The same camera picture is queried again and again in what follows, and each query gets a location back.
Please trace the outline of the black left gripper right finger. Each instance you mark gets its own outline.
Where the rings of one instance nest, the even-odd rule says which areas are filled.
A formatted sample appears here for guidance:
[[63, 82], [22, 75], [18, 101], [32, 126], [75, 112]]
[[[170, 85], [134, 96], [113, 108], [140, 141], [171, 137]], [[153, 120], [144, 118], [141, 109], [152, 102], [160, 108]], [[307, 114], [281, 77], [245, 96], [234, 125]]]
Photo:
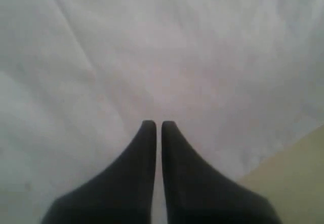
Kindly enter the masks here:
[[173, 121], [161, 126], [168, 223], [280, 223], [264, 197], [211, 167]]

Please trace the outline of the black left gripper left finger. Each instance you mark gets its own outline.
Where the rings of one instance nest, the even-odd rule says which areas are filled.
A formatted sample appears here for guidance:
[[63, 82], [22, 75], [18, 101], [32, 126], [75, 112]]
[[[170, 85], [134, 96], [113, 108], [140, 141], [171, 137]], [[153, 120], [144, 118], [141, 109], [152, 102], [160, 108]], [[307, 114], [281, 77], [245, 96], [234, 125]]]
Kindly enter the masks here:
[[156, 124], [144, 120], [103, 172], [56, 199], [42, 223], [151, 223]]

